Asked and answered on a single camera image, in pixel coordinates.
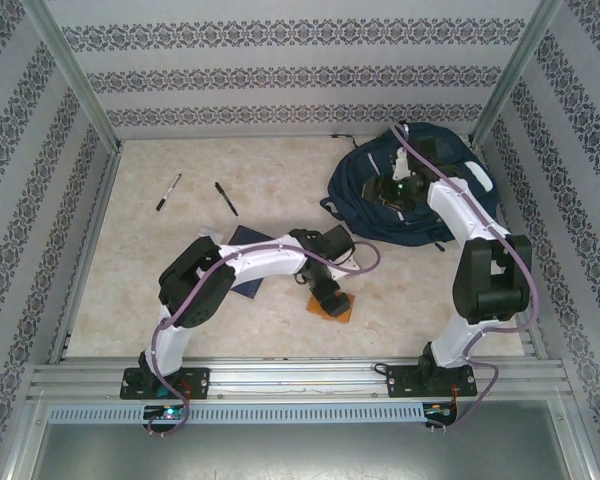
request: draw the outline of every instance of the orange block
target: orange block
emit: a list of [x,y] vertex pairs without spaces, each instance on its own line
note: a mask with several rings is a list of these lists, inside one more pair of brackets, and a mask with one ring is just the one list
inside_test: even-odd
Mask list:
[[325,320],[337,320],[338,322],[349,323],[349,320],[351,319],[351,312],[353,311],[353,301],[356,297],[355,295],[349,295],[348,293],[346,295],[347,297],[349,297],[349,303],[351,304],[351,306],[349,307],[349,310],[347,310],[338,317],[332,317],[327,312],[325,312],[316,300],[316,297],[314,297],[313,295],[311,295],[311,297],[309,298],[309,305],[307,305],[307,311],[320,315]]

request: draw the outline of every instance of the black marker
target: black marker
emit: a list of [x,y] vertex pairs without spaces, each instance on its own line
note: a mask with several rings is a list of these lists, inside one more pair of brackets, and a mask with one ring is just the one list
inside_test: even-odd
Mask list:
[[222,189],[222,187],[220,186],[220,184],[218,182],[216,182],[216,190],[218,190],[218,193],[220,195],[222,195],[222,198],[224,198],[224,201],[227,202],[227,205],[229,205],[229,208],[237,217],[238,211],[236,210],[236,207],[233,206],[233,203],[231,203],[231,200],[229,200],[229,197],[227,197],[227,194],[224,193],[224,190]]
[[178,175],[176,175],[176,178],[173,179],[173,182],[171,182],[171,186],[169,187],[169,189],[165,192],[164,196],[162,197],[162,200],[160,200],[160,202],[158,202],[158,206],[156,207],[157,211],[160,211],[160,209],[162,208],[162,206],[164,205],[164,202],[167,201],[167,198],[169,198],[169,195],[171,195],[171,192],[173,191],[174,187],[176,186],[176,184],[178,183],[178,181],[180,180],[180,177],[182,177],[182,174],[179,173]]

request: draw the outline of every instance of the marble floor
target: marble floor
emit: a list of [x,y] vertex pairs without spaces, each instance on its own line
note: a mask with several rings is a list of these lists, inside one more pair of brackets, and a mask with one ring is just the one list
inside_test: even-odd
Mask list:
[[[293,228],[326,231],[337,222],[318,204],[348,139],[225,138],[125,144],[100,232],[69,356],[137,356],[158,321],[158,277],[203,228],[224,235],[245,225],[272,237]],[[182,179],[160,212],[177,173]],[[235,217],[214,188],[219,182]],[[376,243],[373,272],[340,281],[356,295],[349,323],[306,311],[307,287],[267,278],[252,300],[230,292],[216,315],[195,329],[195,357],[417,356],[444,329],[459,257],[455,242],[406,248]],[[360,248],[360,265],[373,253]],[[518,335],[490,335],[482,355],[522,355]]]

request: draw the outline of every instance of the backpack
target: backpack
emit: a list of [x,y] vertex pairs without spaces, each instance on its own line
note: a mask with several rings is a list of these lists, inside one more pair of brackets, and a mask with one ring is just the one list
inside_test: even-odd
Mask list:
[[[492,218],[496,216],[498,191],[475,154],[451,130],[426,122],[409,123],[409,142],[418,138],[434,139],[439,165],[455,165],[459,176],[467,181],[473,196]],[[388,130],[347,154],[338,164],[329,181],[329,196],[320,205],[336,220],[346,223],[352,233],[371,240],[416,247],[453,240],[451,231],[426,201],[418,202],[412,211],[396,210],[362,198],[367,180],[393,173],[391,158],[395,158],[400,143]],[[487,191],[465,162],[475,162],[489,178]]]

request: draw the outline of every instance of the enclosure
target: enclosure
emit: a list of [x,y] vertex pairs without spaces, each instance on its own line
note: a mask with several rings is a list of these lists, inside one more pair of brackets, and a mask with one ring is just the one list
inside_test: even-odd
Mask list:
[[[374,242],[346,323],[290,275],[230,292],[185,350],[206,398],[148,438],[120,388],[161,273],[209,232],[338,225],[336,165],[393,121],[459,135],[533,247],[539,321],[478,343],[485,401],[430,435],[446,396],[389,395],[373,366],[443,332],[461,246]],[[0,478],[164,473],[600,478],[600,0],[0,0]]]

